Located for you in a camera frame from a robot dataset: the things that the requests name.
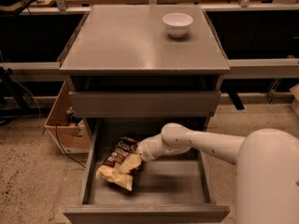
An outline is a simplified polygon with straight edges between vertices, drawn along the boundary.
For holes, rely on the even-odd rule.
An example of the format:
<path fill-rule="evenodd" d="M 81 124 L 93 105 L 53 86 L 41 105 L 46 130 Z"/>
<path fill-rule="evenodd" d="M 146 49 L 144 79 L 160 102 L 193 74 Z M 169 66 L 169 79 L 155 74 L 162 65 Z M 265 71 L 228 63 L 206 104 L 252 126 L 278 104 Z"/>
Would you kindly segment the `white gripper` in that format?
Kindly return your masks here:
<path fill-rule="evenodd" d="M 170 147 L 160 134 L 148 137 L 137 144 L 136 154 L 130 155 L 120 166 L 122 174 L 129 174 L 142 161 L 154 161 L 162 156 L 174 156 L 186 153 L 190 147 Z"/>

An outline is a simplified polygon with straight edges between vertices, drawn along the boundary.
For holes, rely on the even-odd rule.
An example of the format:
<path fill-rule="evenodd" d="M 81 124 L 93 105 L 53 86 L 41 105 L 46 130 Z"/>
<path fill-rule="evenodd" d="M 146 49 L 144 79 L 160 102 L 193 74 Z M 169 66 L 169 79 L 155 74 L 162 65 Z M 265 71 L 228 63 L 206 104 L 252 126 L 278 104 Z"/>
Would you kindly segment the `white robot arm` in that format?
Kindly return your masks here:
<path fill-rule="evenodd" d="M 120 172 L 191 148 L 236 166 L 235 224 L 299 224 L 299 140 L 280 130 L 243 137 L 168 123 L 138 143 Z"/>

